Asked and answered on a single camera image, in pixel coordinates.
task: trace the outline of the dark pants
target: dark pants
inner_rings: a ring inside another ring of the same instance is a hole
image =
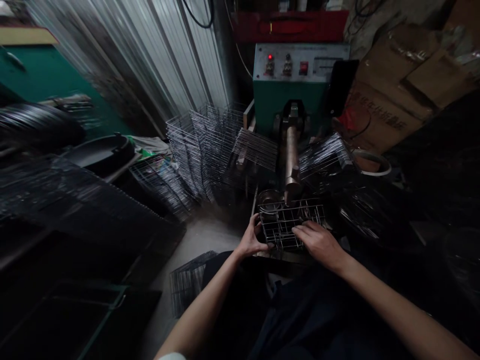
[[[202,289],[232,252],[207,261]],[[257,341],[269,308],[266,273],[261,258],[248,257],[233,277],[225,302],[198,359],[246,359]]]
[[[206,263],[203,287],[230,254]],[[411,359],[370,305],[320,264],[272,299],[266,272],[263,258],[241,263],[200,359]]]

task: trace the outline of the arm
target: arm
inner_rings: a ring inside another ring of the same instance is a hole
[[[240,262],[245,257],[269,249],[267,244],[257,240],[256,235],[261,229],[260,223],[256,224],[258,218],[258,214],[250,218],[238,247],[183,313],[155,355],[155,360],[171,353],[180,353],[188,359],[197,353],[215,324]]]
[[[310,254],[354,288],[418,360],[479,359],[451,332],[346,253],[333,235],[306,221],[292,229]]]

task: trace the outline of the metal sheet wall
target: metal sheet wall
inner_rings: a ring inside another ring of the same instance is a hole
[[[208,0],[186,2],[208,23]],[[209,29],[199,27],[182,0],[30,0],[27,6],[58,38],[58,50],[124,118],[150,121],[161,135],[173,116],[206,102],[224,107],[235,100],[234,76],[220,45],[225,32],[218,19]]]

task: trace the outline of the cardboard box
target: cardboard box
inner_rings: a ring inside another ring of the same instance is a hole
[[[361,61],[356,79],[384,94],[412,116],[426,120],[434,110],[420,94],[402,84],[406,76],[431,57],[440,44],[433,32],[400,25],[382,36]]]
[[[440,109],[477,88],[472,76],[443,49],[409,74],[406,81]]]
[[[420,129],[424,122],[411,116],[372,87],[357,82],[348,105],[354,113],[356,131],[366,130],[354,138],[361,149],[382,154]]]

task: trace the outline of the red switch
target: red switch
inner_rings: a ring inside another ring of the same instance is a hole
[[[307,75],[308,73],[309,73],[309,62],[300,61],[300,70],[298,71],[298,75]]]

